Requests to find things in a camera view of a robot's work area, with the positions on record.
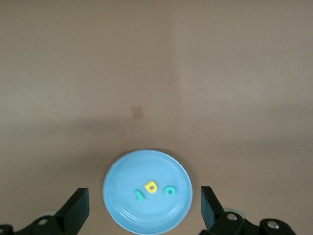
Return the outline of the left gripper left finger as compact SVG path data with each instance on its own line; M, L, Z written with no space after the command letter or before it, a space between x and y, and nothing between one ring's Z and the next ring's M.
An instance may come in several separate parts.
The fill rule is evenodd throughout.
M78 235L89 216L89 190L79 188L53 216L42 216L13 235Z

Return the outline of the brown tape patch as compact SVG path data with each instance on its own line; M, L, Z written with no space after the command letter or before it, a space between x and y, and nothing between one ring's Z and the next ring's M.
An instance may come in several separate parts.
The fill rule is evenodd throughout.
M132 116L134 120L142 120L144 119L144 113L142 106L133 106L132 107Z

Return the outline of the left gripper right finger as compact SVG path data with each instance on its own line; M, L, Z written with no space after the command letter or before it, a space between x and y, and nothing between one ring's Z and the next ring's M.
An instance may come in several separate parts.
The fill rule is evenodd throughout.
M206 226L203 235L242 235L243 218L225 211L210 186L201 187L201 214Z

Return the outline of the blue plate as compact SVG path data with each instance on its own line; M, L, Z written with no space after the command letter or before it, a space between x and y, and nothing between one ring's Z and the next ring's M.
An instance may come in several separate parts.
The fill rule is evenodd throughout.
M150 194L144 185L155 181L158 191ZM167 185L176 194L165 195ZM137 201L135 191L145 199ZM103 182L103 200L112 219L139 235L159 235L178 226L192 205L193 188L185 168L173 157L157 150L137 150L112 164Z

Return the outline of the yellow foam letter b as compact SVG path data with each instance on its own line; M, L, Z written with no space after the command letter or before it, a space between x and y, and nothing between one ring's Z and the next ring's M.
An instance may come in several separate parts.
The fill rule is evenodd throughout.
M158 191L158 186L155 181L149 181L144 185L146 191L150 194L154 194Z

